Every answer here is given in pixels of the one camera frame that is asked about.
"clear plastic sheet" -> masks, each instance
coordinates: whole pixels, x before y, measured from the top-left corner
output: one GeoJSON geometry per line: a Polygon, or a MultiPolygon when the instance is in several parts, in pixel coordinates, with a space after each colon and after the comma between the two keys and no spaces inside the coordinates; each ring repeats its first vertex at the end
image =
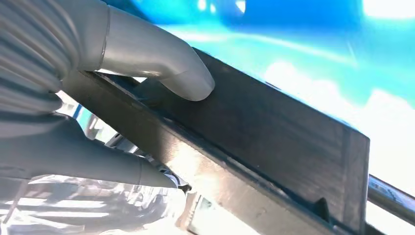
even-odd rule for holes
{"type": "Polygon", "coordinates": [[[0,193],[1,234],[136,234],[152,224],[172,226],[185,206],[176,188],[62,175],[8,180],[8,188],[15,185],[8,197],[0,193]]]}

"blue surface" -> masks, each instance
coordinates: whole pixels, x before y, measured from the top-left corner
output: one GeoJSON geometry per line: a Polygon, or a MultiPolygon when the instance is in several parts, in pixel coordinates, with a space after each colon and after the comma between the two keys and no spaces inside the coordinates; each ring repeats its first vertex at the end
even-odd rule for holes
{"type": "Polygon", "coordinates": [[[371,174],[415,194],[408,177],[415,164],[414,1],[123,3],[192,46],[358,128],[371,139],[371,174]]]}

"plastic bag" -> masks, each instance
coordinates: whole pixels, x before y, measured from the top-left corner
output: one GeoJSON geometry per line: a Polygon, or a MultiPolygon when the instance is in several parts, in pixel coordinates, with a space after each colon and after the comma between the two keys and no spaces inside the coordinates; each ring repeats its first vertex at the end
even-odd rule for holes
{"type": "Polygon", "coordinates": [[[9,207],[0,218],[9,235],[128,233],[151,223],[171,225],[185,206],[180,189],[62,175],[22,181],[22,189],[19,198],[0,198],[9,207]]]}

